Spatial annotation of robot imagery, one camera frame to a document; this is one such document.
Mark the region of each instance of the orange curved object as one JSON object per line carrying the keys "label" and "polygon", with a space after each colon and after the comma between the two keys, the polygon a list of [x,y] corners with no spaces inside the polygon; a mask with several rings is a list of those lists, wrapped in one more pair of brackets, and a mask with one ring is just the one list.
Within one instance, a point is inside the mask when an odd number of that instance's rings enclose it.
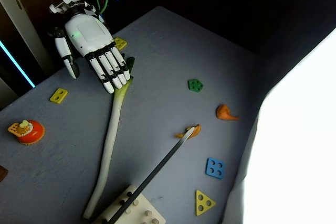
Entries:
{"label": "orange curved object", "polygon": [[[195,127],[195,130],[193,133],[191,133],[190,137],[189,138],[192,138],[192,137],[195,137],[199,134],[199,132],[201,131],[202,129],[202,126],[200,124],[196,125],[196,126],[192,126],[192,127]],[[175,137],[177,138],[182,138],[184,136],[185,133],[179,133],[179,134],[175,134]]]}
{"label": "orange curved object", "polygon": [[45,129],[40,123],[33,120],[29,120],[28,122],[33,126],[33,129],[28,134],[25,134],[27,132],[26,128],[19,129],[18,123],[14,123],[8,128],[8,131],[14,134],[20,143],[26,145],[37,143],[45,133]]}
{"label": "orange curved object", "polygon": [[222,120],[234,120],[234,121],[239,120],[239,117],[230,115],[230,113],[231,111],[229,107],[225,104],[222,104],[217,108],[216,116],[218,119],[222,119]]}

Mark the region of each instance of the robotic hand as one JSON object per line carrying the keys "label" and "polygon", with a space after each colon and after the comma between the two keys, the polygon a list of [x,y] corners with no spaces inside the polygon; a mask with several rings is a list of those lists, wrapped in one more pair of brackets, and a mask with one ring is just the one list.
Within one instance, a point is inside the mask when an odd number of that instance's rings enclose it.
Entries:
{"label": "robotic hand", "polygon": [[130,73],[94,6],[79,0],[62,0],[57,6],[50,5],[49,9],[64,14],[67,19],[64,29],[57,27],[54,36],[56,48],[70,75],[77,79],[79,68],[73,61],[67,38],[91,64],[107,92],[114,92],[113,85],[121,89],[130,79]]}

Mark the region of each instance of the blue block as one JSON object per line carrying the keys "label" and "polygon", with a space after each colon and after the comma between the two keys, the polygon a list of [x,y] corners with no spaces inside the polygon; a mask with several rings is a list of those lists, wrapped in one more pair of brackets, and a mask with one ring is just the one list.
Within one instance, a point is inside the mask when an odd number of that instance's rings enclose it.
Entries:
{"label": "blue block", "polygon": [[224,178],[225,163],[221,160],[209,157],[206,163],[205,173],[209,176],[222,179]]}

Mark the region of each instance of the blue light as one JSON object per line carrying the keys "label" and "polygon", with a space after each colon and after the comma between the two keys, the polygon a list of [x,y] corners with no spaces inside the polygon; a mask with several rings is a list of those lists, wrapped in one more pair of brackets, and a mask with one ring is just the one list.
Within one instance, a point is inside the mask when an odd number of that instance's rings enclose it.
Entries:
{"label": "blue light", "polygon": [[7,56],[9,57],[9,59],[14,63],[14,65],[16,66],[16,68],[21,72],[21,74],[26,78],[26,80],[29,82],[29,84],[34,88],[35,85],[33,84],[33,82],[26,75],[26,73],[22,70],[22,68],[20,67],[20,65],[16,62],[16,60],[13,58],[13,56],[11,55],[11,53],[7,50],[7,48],[5,47],[5,45],[2,44],[1,40],[0,40],[0,47],[5,51],[5,53],[7,54]]}

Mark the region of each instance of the gray table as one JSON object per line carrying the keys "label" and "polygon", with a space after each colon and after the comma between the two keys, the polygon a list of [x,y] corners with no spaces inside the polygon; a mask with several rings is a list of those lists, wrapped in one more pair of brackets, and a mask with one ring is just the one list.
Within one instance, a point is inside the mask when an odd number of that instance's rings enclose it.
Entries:
{"label": "gray table", "polygon": [[[257,57],[224,38],[157,7],[116,36],[135,57],[134,81],[124,101],[109,179],[94,216],[128,185],[139,185],[174,146],[174,133],[201,124],[143,192],[167,223],[218,223],[244,150],[250,121],[244,115]],[[87,223],[82,213],[95,186],[112,98],[87,63],[73,80],[62,69],[0,112],[0,223]],[[200,93],[187,87],[198,78]],[[57,88],[62,104],[49,102]],[[239,122],[218,120],[221,103]],[[37,144],[19,144],[7,128],[32,119],[46,128]],[[208,157],[226,163],[225,178],[205,175]],[[195,215],[195,190],[217,202]]]}

